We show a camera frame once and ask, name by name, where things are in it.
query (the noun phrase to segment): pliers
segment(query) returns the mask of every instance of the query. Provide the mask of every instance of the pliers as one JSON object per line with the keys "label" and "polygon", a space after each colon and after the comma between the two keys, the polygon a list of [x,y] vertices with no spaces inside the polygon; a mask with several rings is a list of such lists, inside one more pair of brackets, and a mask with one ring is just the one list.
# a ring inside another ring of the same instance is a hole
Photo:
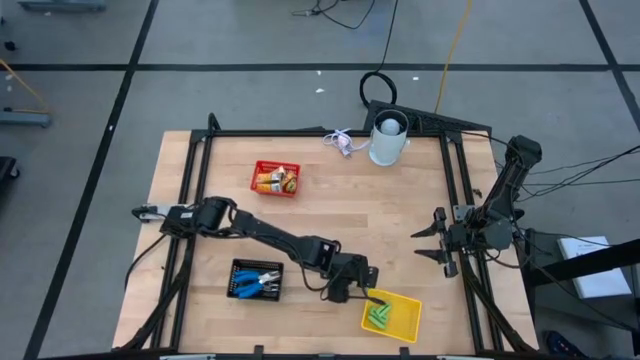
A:
{"label": "pliers", "polygon": [[278,280],[280,273],[278,271],[270,271],[261,274],[257,271],[251,270],[239,270],[236,271],[233,277],[233,281],[240,285],[242,283],[249,283],[244,286],[238,286],[233,293],[238,295],[239,299],[246,299],[254,296],[260,291],[276,291],[278,289],[277,284],[270,284],[270,282]]}

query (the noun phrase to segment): white container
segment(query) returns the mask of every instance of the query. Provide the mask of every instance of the white container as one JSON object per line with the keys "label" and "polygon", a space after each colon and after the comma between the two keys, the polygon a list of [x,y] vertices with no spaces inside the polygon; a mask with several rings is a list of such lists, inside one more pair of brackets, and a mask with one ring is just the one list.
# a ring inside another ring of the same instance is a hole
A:
{"label": "white container", "polygon": [[409,119],[405,114],[397,110],[381,111],[374,119],[371,130],[371,161],[380,166],[393,165],[408,144],[408,130]]}

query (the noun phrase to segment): white cable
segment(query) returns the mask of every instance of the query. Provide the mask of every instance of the white cable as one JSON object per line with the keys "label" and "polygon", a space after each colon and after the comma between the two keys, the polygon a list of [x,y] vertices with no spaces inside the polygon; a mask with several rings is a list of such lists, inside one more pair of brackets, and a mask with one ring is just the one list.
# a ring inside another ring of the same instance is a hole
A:
{"label": "white cable", "polygon": [[333,134],[325,135],[325,137],[322,138],[322,143],[337,148],[346,158],[351,157],[351,153],[364,149],[369,145],[369,140],[360,146],[353,146],[351,136],[346,134],[349,130],[351,129],[335,130]]}

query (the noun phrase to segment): yellow cable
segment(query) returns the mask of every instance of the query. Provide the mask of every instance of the yellow cable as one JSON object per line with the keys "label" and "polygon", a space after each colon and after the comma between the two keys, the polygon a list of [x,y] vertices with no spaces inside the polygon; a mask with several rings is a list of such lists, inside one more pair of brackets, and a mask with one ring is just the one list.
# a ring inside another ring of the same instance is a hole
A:
{"label": "yellow cable", "polygon": [[27,83],[24,82],[20,78],[20,76],[18,76],[18,74],[16,74],[13,71],[13,69],[11,69],[11,67],[9,67],[9,65],[4,60],[0,59],[0,65],[2,65],[5,69],[7,69],[9,74],[13,75],[13,77],[15,77],[18,80],[18,82],[20,82],[20,84],[22,86],[24,86],[24,88],[27,89],[31,93],[31,95],[33,95],[36,99],[38,99],[38,101],[40,102],[40,105],[42,105],[42,107],[44,108],[44,110],[18,109],[18,110],[13,110],[13,111],[15,111],[15,112],[26,112],[26,113],[32,113],[32,114],[48,114],[49,113],[49,106],[44,101],[44,99],[42,99],[42,97],[35,90],[33,90],[31,87],[29,87],[29,85],[27,85]]}
{"label": "yellow cable", "polygon": [[462,29],[464,29],[464,25],[467,23],[467,19],[469,18],[469,13],[471,12],[471,3],[472,0],[467,0],[467,8],[464,10],[462,19],[460,19],[460,24],[458,24],[458,31],[456,32],[456,36],[453,38],[453,43],[451,44],[451,49],[449,50],[449,56],[447,56],[447,62],[444,64],[442,78],[440,79],[440,89],[438,90],[438,100],[436,100],[436,109],[433,111],[436,114],[438,113],[438,108],[440,107],[440,98],[442,98],[442,93],[444,92],[444,87],[447,81],[447,70],[449,70],[449,63],[451,63],[453,51],[456,49],[456,45],[458,45],[458,40],[460,40]]}

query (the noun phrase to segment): green object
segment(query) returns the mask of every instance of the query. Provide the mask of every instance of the green object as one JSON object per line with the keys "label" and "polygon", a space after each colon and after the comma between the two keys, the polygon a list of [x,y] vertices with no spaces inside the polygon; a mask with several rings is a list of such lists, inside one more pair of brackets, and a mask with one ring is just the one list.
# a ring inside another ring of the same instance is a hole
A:
{"label": "green object", "polygon": [[391,305],[389,305],[389,304],[384,305],[384,306],[378,308],[378,315],[385,316],[385,315],[387,315],[389,310],[391,310]]}
{"label": "green object", "polygon": [[378,327],[378,328],[380,328],[380,329],[383,329],[383,330],[384,330],[384,329],[386,329],[386,328],[387,328],[387,326],[385,325],[385,323],[383,323],[383,322],[379,321],[379,320],[378,320],[378,319],[376,319],[376,317],[375,317],[375,316],[373,316],[373,315],[369,315],[368,319],[369,319],[369,321],[371,321],[371,323],[372,323],[373,325],[375,325],[376,327]]}
{"label": "green object", "polygon": [[387,313],[391,310],[391,305],[385,304],[377,308],[372,307],[369,310],[369,321],[380,329],[386,329],[389,316]]}

